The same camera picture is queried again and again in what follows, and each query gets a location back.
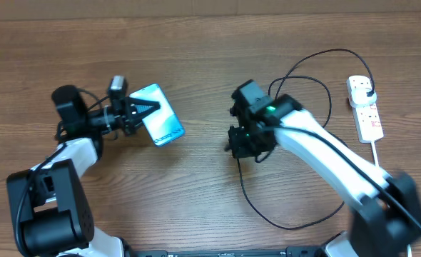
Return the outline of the blue smartphone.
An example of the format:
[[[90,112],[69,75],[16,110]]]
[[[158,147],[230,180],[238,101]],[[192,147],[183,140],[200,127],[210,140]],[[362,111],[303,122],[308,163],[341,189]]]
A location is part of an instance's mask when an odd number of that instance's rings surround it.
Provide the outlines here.
[[[160,109],[143,119],[143,124],[157,147],[164,146],[185,134],[175,111],[158,84],[151,84],[129,95],[134,99],[157,101]]]

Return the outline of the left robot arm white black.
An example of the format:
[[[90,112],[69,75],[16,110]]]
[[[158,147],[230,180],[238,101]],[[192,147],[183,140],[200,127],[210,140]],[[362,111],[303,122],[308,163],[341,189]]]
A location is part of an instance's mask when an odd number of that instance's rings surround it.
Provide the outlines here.
[[[131,135],[160,109],[157,101],[108,88],[109,107],[91,111],[74,85],[51,95],[61,117],[56,150],[42,163],[6,180],[15,244],[22,256],[134,256],[119,237],[95,226],[80,178],[103,153],[103,135]]]

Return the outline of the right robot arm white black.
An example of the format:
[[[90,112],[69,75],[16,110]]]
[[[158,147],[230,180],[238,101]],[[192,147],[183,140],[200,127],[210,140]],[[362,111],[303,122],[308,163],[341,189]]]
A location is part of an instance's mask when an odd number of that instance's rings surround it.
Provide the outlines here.
[[[253,81],[231,95],[230,114],[238,126],[228,131],[226,149],[240,160],[276,146],[294,153],[338,193],[353,215],[351,227],[313,256],[399,256],[421,237],[421,205],[416,183],[406,173],[391,176],[326,131],[291,96],[272,99]]]

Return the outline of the white charger plug adapter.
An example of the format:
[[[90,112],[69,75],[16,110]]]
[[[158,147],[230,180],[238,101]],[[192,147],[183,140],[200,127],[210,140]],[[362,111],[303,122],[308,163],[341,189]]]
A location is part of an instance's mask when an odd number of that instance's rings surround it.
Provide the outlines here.
[[[369,106],[377,101],[377,94],[367,88],[351,88],[349,93],[349,102],[353,108],[362,108]]]

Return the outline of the white power strip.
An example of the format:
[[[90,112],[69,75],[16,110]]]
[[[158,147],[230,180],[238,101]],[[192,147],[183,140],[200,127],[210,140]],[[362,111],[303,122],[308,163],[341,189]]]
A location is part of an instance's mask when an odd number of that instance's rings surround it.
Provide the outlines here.
[[[347,81],[348,99],[351,88],[367,88],[372,90],[372,84],[368,77],[361,75],[350,76]],[[353,108],[353,116],[359,141],[361,143],[371,143],[384,136],[380,115],[376,103],[362,108]]]

